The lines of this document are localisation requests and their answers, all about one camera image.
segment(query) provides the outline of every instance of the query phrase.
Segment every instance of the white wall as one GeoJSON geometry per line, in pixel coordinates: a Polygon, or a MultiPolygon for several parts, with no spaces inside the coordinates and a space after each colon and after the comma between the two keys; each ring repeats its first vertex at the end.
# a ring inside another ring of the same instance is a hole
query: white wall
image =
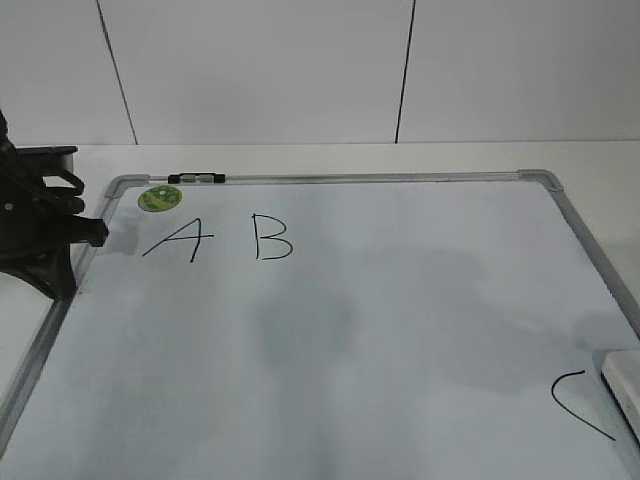
{"type": "Polygon", "coordinates": [[[0,0],[0,108],[18,144],[133,142],[91,0],[0,0]]]}
{"type": "Polygon", "coordinates": [[[110,0],[142,143],[392,142],[411,0],[110,0]]]}
{"type": "MultiPolygon", "coordinates": [[[[392,142],[412,0],[102,0],[141,143],[392,142]]],[[[639,0],[417,0],[400,141],[640,138],[639,0]]],[[[131,143],[94,0],[2,0],[11,138],[131,143]]]]}
{"type": "Polygon", "coordinates": [[[640,1],[418,0],[401,141],[640,138],[640,1]]]}

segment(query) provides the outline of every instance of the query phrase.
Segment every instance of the sticker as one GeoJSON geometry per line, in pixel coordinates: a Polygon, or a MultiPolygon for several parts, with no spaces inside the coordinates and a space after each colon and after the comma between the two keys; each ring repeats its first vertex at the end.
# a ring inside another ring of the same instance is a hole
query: sticker
{"type": "Polygon", "coordinates": [[[176,187],[163,185],[144,192],[138,198],[138,206],[145,212],[166,212],[182,201],[182,192],[176,187]]]}

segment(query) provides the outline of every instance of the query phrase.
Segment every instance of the black marker writing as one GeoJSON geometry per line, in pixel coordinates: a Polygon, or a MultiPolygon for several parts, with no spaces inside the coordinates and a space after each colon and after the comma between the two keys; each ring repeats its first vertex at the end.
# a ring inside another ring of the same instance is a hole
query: black marker writing
{"type": "Polygon", "coordinates": [[[596,427],[593,423],[589,423],[584,418],[578,416],[576,413],[573,413],[571,410],[569,410],[569,408],[567,408],[565,406],[564,403],[562,403],[560,400],[558,400],[558,397],[556,397],[556,387],[558,386],[558,383],[560,383],[563,379],[565,379],[567,377],[573,377],[574,375],[582,375],[583,373],[584,373],[584,370],[580,370],[579,372],[571,372],[571,373],[565,373],[564,375],[560,375],[558,378],[556,378],[556,381],[553,382],[553,385],[551,385],[551,396],[556,401],[556,403],[558,405],[560,405],[568,414],[573,415],[575,418],[580,420],[582,423],[584,423],[586,425],[589,425],[595,431],[601,433],[602,435],[607,437],[609,440],[613,440],[615,442],[616,441],[615,438],[613,438],[611,435],[606,433],[604,430],[601,430],[598,427],[596,427]]]}
{"type": "Polygon", "coordinates": [[[144,252],[142,254],[142,256],[144,257],[145,255],[150,254],[151,252],[153,252],[156,248],[158,248],[160,245],[162,245],[164,242],[171,242],[174,240],[196,240],[196,245],[193,249],[193,253],[191,254],[191,260],[190,263],[193,263],[193,261],[196,259],[196,253],[198,253],[198,248],[200,248],[200,241],[203,238],[213,238],[213,235],[202,235],[202,220],[200,220],[199,218],[196,218],[195,220],[190,221],[189,223],[187,223],[185,226],[180,227],[178,230],[176,230],[175,232],[173,232],[171,235],[169,235],[168,237],[163,238],[162,240],[160,240],[158,243],[156,243],[153,247],[151,247],[149,250],[147,250],[146,252],[144,252]],[[181,231],[183,231],[186,228],[189,228],[191,225],[193,224],[197,225],[198,231],[197,231],[197,235],[194,236],[188,236],[188,237],[176,237],[175,235],[177,235],[178,233],[180,233],[181,231]]]}
{"type": "Polygon", "coordinates": [[[262,240],[272,240],[274,242],[280,242],[287,245],[287,253],[285,253],[284,255],[280,255],[279,257],[264,257],[262,258],[262,260],[278,260],[280,258],[288,257],[289,255],[291,255],[291,253],[293,252],[293,245],[291,244],[291,242],[285,240],[284,238],[279,238],[280,235],[287,231],[287,226],[282,220],[279,220],[275,217],[270,217],[269,215],[257,215],[255,213],[251,216],[251,218],[253,219],[253,231],[256,237],[256,260],[260,258],[260,242],[262,240]],[[256,220],[258,218],[266,218],[268,220],[271,220],[272,222],[279,223],[282,226],[282,230],[271,235],[260,235],[258,233],[258,221],[256,220]]]}

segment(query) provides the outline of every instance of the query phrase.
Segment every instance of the white eraser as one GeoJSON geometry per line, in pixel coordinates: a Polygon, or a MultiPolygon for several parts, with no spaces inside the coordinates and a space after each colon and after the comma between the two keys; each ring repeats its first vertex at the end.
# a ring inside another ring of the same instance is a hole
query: white eraser
{"type": "Polygon", "coordinates": [[[608,353],[602,365],[602,375],[633,433],[640,439],[640,350],[608,353]]]}

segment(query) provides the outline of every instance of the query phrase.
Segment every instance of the gray plastic corner cap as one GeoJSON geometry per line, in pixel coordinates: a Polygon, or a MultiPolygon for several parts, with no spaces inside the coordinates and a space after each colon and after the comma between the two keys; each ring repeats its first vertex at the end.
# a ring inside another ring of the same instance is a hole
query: gray plastic corner cap
{"type": "Polygon", "coordinates": [[[545,169],[524,169],[518,170],[518,176],[526,182],[538,182],[550,192],[563,192],[564,186],[558,177],[550,170],[545,169]]]}
{"type": "Polygon", "coordinates": [[[120,198],[131,187],[143,187],[149,183],[150,175],[121,175],[111,180],[104,192],[105,198],[120,198]]]}
{"type": "Polygon", "coordinates": [[[62,168],[67,172],[73,173],[73,153],[62,156],[62,168]]]}

